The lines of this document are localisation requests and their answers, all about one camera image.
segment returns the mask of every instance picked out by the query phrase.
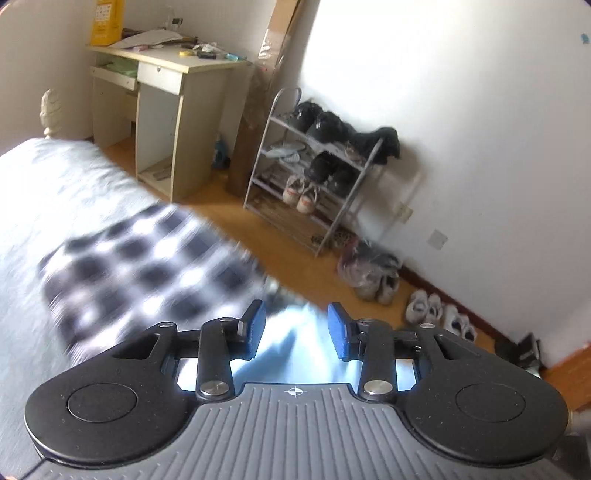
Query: silver screw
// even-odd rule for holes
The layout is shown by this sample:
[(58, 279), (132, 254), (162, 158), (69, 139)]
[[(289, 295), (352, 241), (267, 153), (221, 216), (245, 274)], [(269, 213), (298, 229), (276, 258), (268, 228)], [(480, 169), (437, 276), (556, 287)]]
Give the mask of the silver screw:
[(230, 387), (221, 380), (210, 380), (209, 382), (203, 382), (201, 384), (201, 393), (206, 397), (218, 397), (228, 393)]
[(393, 388), (392, 384), (385, 380), (370, 380), (363, 386), (369, 395), (385, 395), (390, 393)]

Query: gray ribbed surface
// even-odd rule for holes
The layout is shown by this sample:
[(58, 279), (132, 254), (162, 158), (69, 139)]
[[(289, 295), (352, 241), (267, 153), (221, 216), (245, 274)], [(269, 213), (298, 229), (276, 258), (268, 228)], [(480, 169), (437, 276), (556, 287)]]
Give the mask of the gray ribbed surface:
[(566, 478), (547, 460), (510, 469), (454, 463), (428, 450), (392, 407), (364, 403), (346, 385), (248, 384), (199, 408), (169, 447), (146, 460), (79, 471), (50, 463), (33, 480), (376, 480)]

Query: tall cardboard box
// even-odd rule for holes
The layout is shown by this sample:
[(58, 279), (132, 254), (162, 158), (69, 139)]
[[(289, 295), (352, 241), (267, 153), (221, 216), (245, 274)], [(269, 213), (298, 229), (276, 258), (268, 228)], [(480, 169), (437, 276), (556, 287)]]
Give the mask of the tall cardboard box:
[(252, 166), (276, 93), (274, 80), (303, 4), (304, 0), (277, 0), (258, 58), (254, 62), (255, 73), (240, 120), (226, 184), (226, 190), (236, 196), (243, 197), (246, 194)]

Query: metal shoe rack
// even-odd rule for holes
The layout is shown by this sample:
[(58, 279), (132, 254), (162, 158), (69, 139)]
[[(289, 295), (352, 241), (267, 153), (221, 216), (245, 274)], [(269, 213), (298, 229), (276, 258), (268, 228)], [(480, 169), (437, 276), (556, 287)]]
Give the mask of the metal shoe rack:
[[(275, 112), (278, 102), (286, 92), (295, 94), (295, 105), (292, 105), (290, 112), (300, 103), (300, 88), (283, 88), (275, 96), (248, 183), (244, 208), (253, 211), (279, 230), (287, 233), (297, 242), (312, 250), (314, 256), (317, 257), (349, 211), (383, 139), (378, 140), (374, 145), (369, 158), (356, 163), (347, 156), (344, 145), (322, 144), (289, 125), (289, 113), (278, 115)], [(271, 124), (276, 124), (283, 130), (281, 141), (275, 142), (274, 145), (298, 140), (307, 145), (306, 151), (311, 150), (312, 153), (300, 153), (300, 160), (296, 163), (289, 163), (283, 158), (264, 157), (264, 154), (272, 147), (267, 138)], [(314, 213), (304, 215), (283, 203), (282, 193), (289, 176), (292, 174), (303, 176), (305, 168), (313, 157), (323, 151), (327, 151), (349, 164), (359, 172), (359, 176), (346, 198), (335, 195), (323, 184), (311, 182), (319, 189), (319, 199)]]

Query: white crosshair marker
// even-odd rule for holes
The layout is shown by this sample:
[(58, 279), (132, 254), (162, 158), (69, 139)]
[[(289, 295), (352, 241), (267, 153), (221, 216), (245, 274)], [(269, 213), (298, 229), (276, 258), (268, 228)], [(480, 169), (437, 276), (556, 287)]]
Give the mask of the white crosshair marker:
[(289, 393), (289, 395), (291, 395), (292, 397), (299, 397), (300, 395), (307, 393), (307, 392), (302, 390), (298, 386), (293, 386), (293, 388), (290, 388), (289, 390), (285, 390), (285, 393)]

